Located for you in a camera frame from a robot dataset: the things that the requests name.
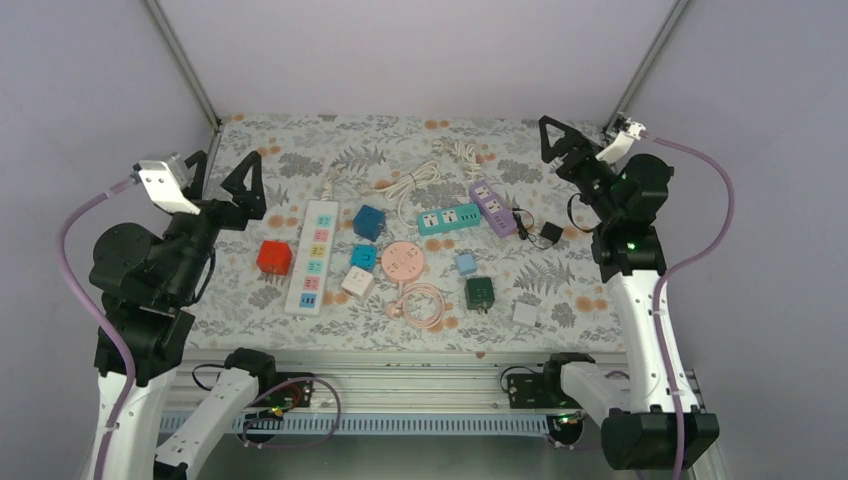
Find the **black power adapter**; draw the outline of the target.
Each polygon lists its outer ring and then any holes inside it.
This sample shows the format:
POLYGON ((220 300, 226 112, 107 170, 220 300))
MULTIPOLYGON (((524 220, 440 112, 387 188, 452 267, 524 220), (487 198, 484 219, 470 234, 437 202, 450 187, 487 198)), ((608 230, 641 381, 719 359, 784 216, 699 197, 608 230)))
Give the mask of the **black power adapter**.
POLYGON ((511 214, 517 225, 517 234, 522 241, 530 242, 539 250, 548 250, 556 245, 563 235, 563 228, 550 222, 544 222, 538 231, 537 222, 531 212, 522 208, 512 208, 511 214))

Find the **white cube adapter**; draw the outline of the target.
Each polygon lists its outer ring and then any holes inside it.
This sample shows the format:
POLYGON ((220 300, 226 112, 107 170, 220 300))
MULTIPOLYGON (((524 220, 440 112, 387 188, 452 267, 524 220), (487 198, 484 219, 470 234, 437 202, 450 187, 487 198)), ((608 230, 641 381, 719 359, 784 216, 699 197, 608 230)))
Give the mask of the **white cube adapter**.
POLYGON ((537 306, 516 302, 513 309, 512 322, 516 325, 535 328, 538 316, 539 308, 537 306))

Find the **dark green cube socket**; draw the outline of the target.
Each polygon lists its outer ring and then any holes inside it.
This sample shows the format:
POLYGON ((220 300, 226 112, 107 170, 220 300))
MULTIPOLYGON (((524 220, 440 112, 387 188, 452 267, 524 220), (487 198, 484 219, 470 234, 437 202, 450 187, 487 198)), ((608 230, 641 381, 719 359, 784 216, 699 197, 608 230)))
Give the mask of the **dark green cube socket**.
POLYGON ((495 302, 494 284, 490 277, 472 277, 465 282, 466 308, 487 313, 495 302))

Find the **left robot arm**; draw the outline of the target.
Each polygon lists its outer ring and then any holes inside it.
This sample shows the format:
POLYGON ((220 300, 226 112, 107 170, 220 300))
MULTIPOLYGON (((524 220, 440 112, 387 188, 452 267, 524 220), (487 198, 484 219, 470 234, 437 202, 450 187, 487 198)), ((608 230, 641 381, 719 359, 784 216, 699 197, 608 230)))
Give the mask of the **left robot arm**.
POLYGON ((248 153, 222 181, 224 201, 204 197, 206 166, 202 151, 138 162, 129 181, 170 216, 166 230, 122 223, 94 246, 89 280, 102 293, 104 324, 94 357, 100 410, 90 479, 192 479, 236 415, 277 394, 273 356, 238 348, 198 409, 168 441, 157 441, 217 237, 244 230, 267 209, 259 153, 248 153))

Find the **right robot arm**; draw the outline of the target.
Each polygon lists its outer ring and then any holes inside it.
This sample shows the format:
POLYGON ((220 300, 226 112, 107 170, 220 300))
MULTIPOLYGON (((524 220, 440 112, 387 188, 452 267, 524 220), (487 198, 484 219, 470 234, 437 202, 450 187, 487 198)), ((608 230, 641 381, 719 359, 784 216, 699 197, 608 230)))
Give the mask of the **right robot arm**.
POLYGON ((599 426, 611 468, 679 478, 717 440, 720 426, 689 383, 670 319, 673 268, 654 223, 674 169, 657 156, 631 153, 646 137, 641 124, 621 118, 617 126, 603 147, 551 117, 538 122, 542 160, 556 164, 557 176, 597 216, 592 255, 623 327, 629 387, 618 387, 589 355, 560 353, 544 364, 541 391, 555 407, 574 401, 599 426))

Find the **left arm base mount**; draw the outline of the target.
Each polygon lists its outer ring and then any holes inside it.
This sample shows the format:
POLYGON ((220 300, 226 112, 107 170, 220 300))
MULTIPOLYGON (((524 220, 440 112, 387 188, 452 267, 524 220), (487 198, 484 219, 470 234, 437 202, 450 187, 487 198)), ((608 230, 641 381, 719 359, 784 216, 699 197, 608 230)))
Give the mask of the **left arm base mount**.
POLYGON ((278 382, 275 360, 258 355, 242 358, 241 351, 230 355, 220 366, 214 386, 197 409, 181 425, 172 439, 174 453, 200 462, 230 431, 235 419, 252 407, 280 410, 284 413, 309 402, 309 387, 324 385, 341 405, 338 392, 323 379, 314 376, 288 376, 278 382))

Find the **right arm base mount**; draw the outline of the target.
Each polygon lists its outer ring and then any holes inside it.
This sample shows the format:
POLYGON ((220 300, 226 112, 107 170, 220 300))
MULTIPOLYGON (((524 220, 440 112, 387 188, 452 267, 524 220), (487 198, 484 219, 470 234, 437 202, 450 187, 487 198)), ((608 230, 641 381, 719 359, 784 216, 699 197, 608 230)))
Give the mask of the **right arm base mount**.
POLYGON ((501 371, 498 383, 513 410, 556 410, 545 415, 548 442, 557 448, 577 449, 584 430, 583 412, 549 374, 513 365, 501 371))

